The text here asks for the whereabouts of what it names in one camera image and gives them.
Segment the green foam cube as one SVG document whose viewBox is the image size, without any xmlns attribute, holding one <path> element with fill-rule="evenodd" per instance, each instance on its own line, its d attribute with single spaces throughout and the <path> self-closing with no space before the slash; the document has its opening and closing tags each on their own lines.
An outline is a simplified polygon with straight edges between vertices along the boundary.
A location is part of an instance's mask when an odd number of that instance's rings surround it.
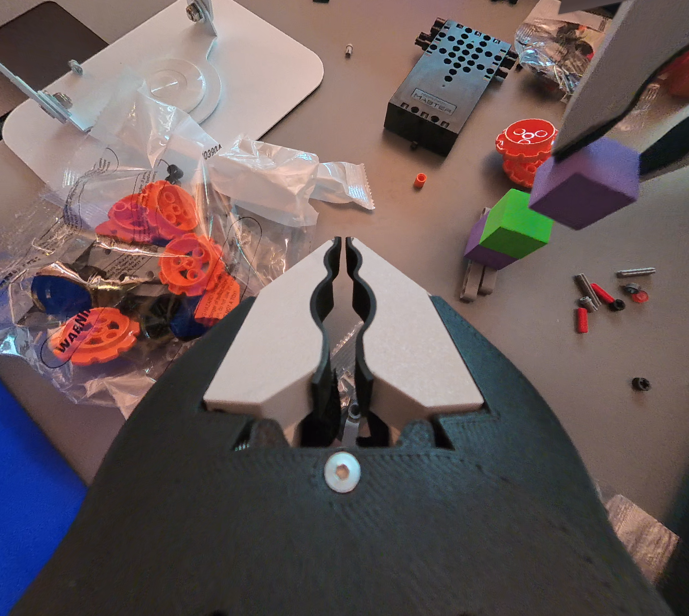
<svg viewBox="0 0 689 616">
<path fill-rule="evenodd" d="M 547 245 L 554 221 L 532 210 L 529 200 L 527 192 L 508 190 L 488 213 L 479 243 L 514 259 Z"/>
</svg>

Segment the white metal stand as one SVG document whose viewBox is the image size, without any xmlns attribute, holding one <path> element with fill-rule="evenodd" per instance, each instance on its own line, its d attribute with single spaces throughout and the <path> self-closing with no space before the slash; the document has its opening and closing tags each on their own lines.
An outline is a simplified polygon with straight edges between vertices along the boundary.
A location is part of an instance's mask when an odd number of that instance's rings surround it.
<svg viewBox="0 0 689 616">
<path fill-rule="evenodd" d="M 323 80 L 323 63 L 306 47 L 233 0 L 179 0 L 85 61 L 83 75 L 56 88 L 75 101 L 49 118 L 34 93 L 10 112 L 4 143 L 39 178 L 65 164 L 67 150 L 91 127 L 107 82 L 126 69 L 145 77 L 152 98 L 187 112 L 211 138 L 203 158 L 237 136 L 258 140 Z"/>
</svg>

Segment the clear bag of grey parts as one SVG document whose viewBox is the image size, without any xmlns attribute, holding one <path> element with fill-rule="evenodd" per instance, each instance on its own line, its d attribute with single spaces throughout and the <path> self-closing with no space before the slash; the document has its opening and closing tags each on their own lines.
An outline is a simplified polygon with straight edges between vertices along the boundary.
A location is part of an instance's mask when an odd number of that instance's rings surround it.
<svg viewBox="0 0 689 616">
<path fill-rule="evenodd" d="M 681 545 L 679 536 L 623 495 L 604 501 L 618 539 L 649 582 L 658 585 Z"/>
</svg>

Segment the clear bag of orange gears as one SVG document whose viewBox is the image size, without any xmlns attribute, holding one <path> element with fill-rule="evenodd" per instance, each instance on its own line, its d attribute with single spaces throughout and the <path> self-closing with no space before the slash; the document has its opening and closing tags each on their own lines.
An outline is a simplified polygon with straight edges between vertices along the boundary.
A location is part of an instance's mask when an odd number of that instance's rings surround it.
<svg viewBox="0 0 689 616">
<path fill-rule="evenodd" d="M 1 216 L 1 362 L 79 405 L 128 416 L 164 371 L 242 300 L 308 254 L 310 227 L 266 218 L 215 166 L 280 149 L 220 146 L 127 71 L 52 183 Z"/>
</svg>

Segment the white plastic pouch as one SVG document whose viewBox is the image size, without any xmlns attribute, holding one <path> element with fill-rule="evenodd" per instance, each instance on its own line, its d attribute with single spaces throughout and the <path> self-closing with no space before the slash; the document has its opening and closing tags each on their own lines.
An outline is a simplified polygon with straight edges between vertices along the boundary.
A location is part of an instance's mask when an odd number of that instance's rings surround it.
<svg viewBox="0 0 689 616">
<path fill-rule="evenodd" d="M 375 208 L 362 163 L 322 163 L 316 154 L 240 136 L 204 168 L 214 188 L 236 206 L 287 227 L 316 224 L 312 200 Z"/>
</svg>

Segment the small clear bag of parts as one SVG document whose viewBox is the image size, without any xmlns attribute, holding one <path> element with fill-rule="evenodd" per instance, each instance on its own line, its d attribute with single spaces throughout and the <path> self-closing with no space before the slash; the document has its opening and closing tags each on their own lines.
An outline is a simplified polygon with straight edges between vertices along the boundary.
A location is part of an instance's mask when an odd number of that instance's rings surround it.
<svg viewBox="0 0 689 616">
<path fill-rule="evenodd" d="M 539 0 L 514 37 L 518 63 L 563 103 L 569 102 L 612 23 L 604 10 L 560 13 L 560 0 Z"/>
</svg>

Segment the purple foam cube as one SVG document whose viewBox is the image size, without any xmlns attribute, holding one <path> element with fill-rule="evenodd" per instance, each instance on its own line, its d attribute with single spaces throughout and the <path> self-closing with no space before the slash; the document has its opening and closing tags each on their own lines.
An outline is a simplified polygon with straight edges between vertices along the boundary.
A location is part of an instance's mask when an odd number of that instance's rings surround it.
<svg viewBox="0 0 689 616">
<path fill-rule="evenodd" d="M 579 231 L 637 201 L 639 168 L 637 151 L 600 138 L 561 162 L 551 157 L 542 164 L 529 208 Z"/>
<path fill-rule="evenodd" d="M 473 225 L 464 250 L 464 257 L 470 261 L 499 271 L 518 260 L 503 252 L 485 247 L 480 242 L 490 211 L 491 208 L 485 207 L 477 223 Z"/>
</svg>

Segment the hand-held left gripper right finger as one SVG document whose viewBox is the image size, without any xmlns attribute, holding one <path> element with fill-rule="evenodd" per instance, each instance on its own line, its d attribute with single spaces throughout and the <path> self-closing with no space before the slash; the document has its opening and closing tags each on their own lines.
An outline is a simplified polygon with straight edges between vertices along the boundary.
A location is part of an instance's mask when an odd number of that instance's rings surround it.
<svg viewBox="0 0 689 616">
<path fill-rule="evenodd" d="M 484 398 L 431 295 L 356 238 L 346 239 L 365 416 L 396 439 L 406 425 L 479 411 Z"/>
</svg>

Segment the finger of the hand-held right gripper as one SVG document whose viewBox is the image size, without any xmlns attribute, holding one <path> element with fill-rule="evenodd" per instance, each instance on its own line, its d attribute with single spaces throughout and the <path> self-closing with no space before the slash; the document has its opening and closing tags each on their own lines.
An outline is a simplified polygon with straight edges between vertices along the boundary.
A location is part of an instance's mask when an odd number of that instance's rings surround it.
<svg viewBox="0 0 689 616">
<path fill-rule="evenodd" d="M 639 176 L 640 179 L 651 179 L 687 165 L 688 117 L 685 117 L 642 151 Z"/>
<path fill-rule="evenodd" d="M 569 101 L 553 157 L 563 161 L 605 136 L 687 51 L 688 0 L 622 2 Z"/>
</svg>

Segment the black perforated control box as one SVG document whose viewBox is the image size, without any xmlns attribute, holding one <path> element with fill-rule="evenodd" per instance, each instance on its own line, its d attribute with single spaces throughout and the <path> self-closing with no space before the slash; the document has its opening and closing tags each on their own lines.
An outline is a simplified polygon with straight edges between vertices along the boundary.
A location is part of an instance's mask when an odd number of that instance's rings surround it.
<svg viewBox="0 0 689 616">
<path fill-rule="evenodd" d="M 422 55 L 388 102 L 384 129 L 436 155 L 449 155 L 469 116 L 518 61 L 512 44 L 437 18 L 415 41 Z"/>
</svg>

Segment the orange gear stack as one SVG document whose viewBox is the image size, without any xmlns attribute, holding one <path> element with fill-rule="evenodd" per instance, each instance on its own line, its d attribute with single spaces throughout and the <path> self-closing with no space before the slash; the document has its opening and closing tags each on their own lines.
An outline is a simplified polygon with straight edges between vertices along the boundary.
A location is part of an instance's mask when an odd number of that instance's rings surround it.
<svg viewBox="0 0 689 616">
<path fill-rule="evenodd" d="M 549 121 L 529 118 L 516 121 L 495 139 L 504 173 L 513 183 L 530 190 L 538 168 L 550 158 L 557 129 Z"/>
</svg>

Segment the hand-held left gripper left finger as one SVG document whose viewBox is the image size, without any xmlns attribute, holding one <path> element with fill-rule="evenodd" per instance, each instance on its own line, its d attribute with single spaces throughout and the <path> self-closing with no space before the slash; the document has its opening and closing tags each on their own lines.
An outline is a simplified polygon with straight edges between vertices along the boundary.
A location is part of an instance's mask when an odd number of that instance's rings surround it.
<svg viewBox="0 0 689 616">
<path fill-rule="evenodd" d="M 324 243 L 255 297 L 204 395 L 207 409 L 275 420 L 301 444 L 331 444 L 340 397 L 324 319 L 342 239 Z"/>
</svg>

